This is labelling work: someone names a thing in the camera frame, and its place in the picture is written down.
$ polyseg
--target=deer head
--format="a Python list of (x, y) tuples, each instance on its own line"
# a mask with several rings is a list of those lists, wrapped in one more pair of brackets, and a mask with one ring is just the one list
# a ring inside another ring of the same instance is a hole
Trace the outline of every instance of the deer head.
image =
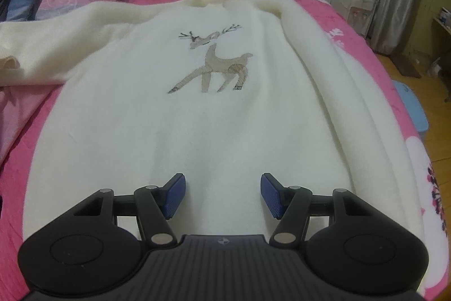
[(240, 25), (232, 24), (232, 26), (230, 26), (228, 29), (224, 29), (224, 30), (222, 30), (222, 32), (219, 32), (219, 31), (213, 32), (212, 34), (209, 34), (206, 38), (202, 38), (200, 36), (194, 36), (192, 31), (190, 31), (189, 34), (184, 34), (183, 32), (181, 32), (179, 38), (191, 39), (191, 45), (189, 48), (195, 49), (198, 46), (208, 44), (210, 41), (217, 39), (218, 37), (220, 37), (221, 35), (224, 35), (227, 32), (236, 31), (240, 28), (241, 28)]

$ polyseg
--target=deer antler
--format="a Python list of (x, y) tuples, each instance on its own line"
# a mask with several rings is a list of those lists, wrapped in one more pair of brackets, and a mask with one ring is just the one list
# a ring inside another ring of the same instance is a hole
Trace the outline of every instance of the deer antler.
[(232, 23), (232, 26), (230, 26), (228, 29), (222, 30), (222, 33), (225, 34), (226, 32), (236, 31), (236, 30), (238, 30), (240, 28), (241, 28), (240, 25), (235, 25), (234, 23)]
[(199, 38), (199, 36), (194, 36), (194, 35), (193, 35), (193, 32), (190, 31), (190, 32), (189, 32), (189, 35), (186, 35), (186, 34), (184, 34), (183, 32), (180, 32), (179, 38), (181, 38), (181, 39), (191, 39), (191, 41), (194, 42), (194, 41), (196, 41), (196, 39)]

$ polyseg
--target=deer body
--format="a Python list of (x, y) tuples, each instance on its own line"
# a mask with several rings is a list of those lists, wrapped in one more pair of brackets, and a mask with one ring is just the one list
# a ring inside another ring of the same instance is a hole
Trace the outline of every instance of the deer body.
[(234, 90), (241, 90), (247, 78), (247, 60), (252, 56), (251, 53), (246, 53), (233, 59), (218, 58), (216, 56), (216, 44), (214, 43), (208, 48), (207, 54), (205, 55), (205, 65), (191, 72), (168, 93), (178, 91), (198, 76), (202, 76), (202, 92), (208, 92), (212, 73), (222, 73), (224, 76), (225, 81), (218, 92), (224, 90), (236, 75), (238, 75), (238, 81), (236, 82)]

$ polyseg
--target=deer leg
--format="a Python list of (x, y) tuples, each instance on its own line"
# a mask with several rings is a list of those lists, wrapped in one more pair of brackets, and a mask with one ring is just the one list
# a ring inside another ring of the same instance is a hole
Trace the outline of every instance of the deer leg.
[(211, 73), (202, 74), (202, 92), (208, 92), (210, 87)]
[(168, 93), (178, 91), (184, 85), (190, 83), (193, 79), (199, 77), (200, 75), (203, 75), (204, 73), (211, 73), (211, 69), (205, 66), (197, 68), (196, 70), (192, 71), (188, 76), (186, 76), (184, 79), (182, 79), (179, 83), (177, 83)]
[(247, 78), (247, 68), (242, 65), (241, 68), (237, 72), (238, 74), (238, 81), (236, 82), (234, 90), (241, 90), (243, 88), (244, 83), (246, 82)]
[(222, 84), (222, 86), (219, 88), (218, 92), (221, 92), (222, 90), (224, 90), (227, 85), (232, 81), (233, 77), (235, 77), (235, 74), (230, 74), (230, 73), (222, 73), (222, 75), (224, 76), (224, 83)]

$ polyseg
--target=ribbed black surface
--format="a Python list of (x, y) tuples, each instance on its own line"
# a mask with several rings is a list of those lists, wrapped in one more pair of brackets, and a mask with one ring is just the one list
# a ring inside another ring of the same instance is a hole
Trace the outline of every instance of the ribbed black surface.
[[(33, 293), (27, 301), (63, 300)], [(263, 236), (186, 236), (154, 251), (131, 280), (83, 301), (415, 301), (405, 295), (372, 298), (340, 291), (313, 275), (297, 253), (272, 248)]]

